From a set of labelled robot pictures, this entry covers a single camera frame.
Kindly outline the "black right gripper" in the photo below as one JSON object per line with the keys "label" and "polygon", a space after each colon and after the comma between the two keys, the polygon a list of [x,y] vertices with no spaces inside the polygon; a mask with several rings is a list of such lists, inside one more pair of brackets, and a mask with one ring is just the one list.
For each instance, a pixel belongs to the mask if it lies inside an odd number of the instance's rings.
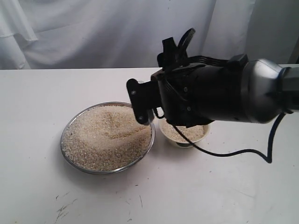
{"label": "black right gripper", "polygon": [[198,64],[151,75],[158,82],[165,118],[176,126],[205,125],[213,121],[243,120],[243,67]]}

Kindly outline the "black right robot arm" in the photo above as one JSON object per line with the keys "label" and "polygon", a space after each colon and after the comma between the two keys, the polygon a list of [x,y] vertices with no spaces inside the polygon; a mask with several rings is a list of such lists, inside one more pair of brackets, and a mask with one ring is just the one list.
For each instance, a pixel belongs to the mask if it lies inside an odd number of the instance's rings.
{"label": "black right robot arm", "polygon": [[259,59],[200,64],[156,74],[167,122],[192,127],[214,121],[268,123],[299,110],[299,70]]}

